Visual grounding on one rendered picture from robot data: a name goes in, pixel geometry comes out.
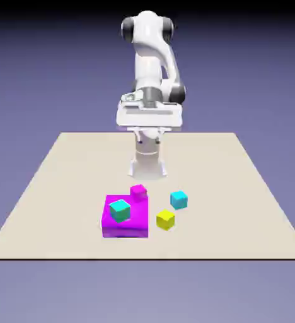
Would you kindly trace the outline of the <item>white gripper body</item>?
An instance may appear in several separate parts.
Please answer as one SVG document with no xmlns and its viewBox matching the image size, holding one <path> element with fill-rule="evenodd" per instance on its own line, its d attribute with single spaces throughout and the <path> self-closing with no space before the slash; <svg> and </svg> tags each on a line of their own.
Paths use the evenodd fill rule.
<svg viewBox="0 0 295 323">
<path fill-rule="evenodd" d="M 119 102 L 116 123 L 119 128 L 180 129 L 183 124 L 182 106 L 157 102 L 156 108 L 143 107 L 142 102 Z"/>
</svg>

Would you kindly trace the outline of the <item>small magenta cube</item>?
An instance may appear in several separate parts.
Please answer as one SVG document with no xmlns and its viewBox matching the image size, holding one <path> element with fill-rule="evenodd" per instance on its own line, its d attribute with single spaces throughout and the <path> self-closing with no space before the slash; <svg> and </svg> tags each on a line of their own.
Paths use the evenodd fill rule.
<svg viewBox="0 0 295 323">
<path fill-rule="evenodd" d="M 148 198 L 148 192 L 142 184 L 137 184 L 130 187 L 130 196 L 135 202 L 140 202 Z"/>
</svg>

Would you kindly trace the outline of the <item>small cyan cube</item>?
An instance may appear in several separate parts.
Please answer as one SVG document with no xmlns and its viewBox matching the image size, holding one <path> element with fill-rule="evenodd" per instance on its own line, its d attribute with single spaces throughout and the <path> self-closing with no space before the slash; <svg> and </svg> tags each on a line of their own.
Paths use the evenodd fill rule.
<svg viewBox="0 0 295 323">
<path fill-rule="evenodd" d="M 183 191 L 175 191 L 170 194 L 170 204 L 175 210 L 187 207 L 188 196 Z"/>
</svg>

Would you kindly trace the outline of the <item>small teal cube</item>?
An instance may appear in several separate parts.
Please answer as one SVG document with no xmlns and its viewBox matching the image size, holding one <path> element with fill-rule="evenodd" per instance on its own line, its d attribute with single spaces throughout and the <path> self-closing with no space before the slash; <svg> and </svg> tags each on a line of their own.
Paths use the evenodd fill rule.
<svg viewBox="0 0 295 323">
<path fill-rule="evenodd" d="M 119 199 L 109 204 L 110 216 L 121 223 L 130 218 L 130 204 L 123 199 Z"/>
</svg>

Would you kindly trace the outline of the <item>small yellow cube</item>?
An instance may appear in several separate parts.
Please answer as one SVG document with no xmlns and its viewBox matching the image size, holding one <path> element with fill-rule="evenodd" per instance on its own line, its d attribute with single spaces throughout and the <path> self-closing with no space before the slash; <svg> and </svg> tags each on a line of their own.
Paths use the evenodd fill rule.
<svg viewBox="0 0 295 323">
<path fill-rule="evenodd" d="M 168 231 L 175 225 L 175 214 L 164 209 L 156 215 L 156 224 L 159 228 Z"/>
</svg>

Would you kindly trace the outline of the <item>large magenta box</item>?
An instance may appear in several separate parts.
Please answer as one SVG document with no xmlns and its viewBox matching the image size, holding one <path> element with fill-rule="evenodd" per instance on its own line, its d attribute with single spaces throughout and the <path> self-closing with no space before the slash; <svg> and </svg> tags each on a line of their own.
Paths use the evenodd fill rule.
<svg viewBox="0 0 295 323">
<path fill-rule="evenodd" d="M 119 199 L 130 205 L 130 218 L 117 223 L 110 216 L 109 204 Z M 101 230 L 104 238 L 148 238 L 149 233 L 149 201 L 138 201 L 131 195 L 106 195 L 101 216 Z"/>
</svg>

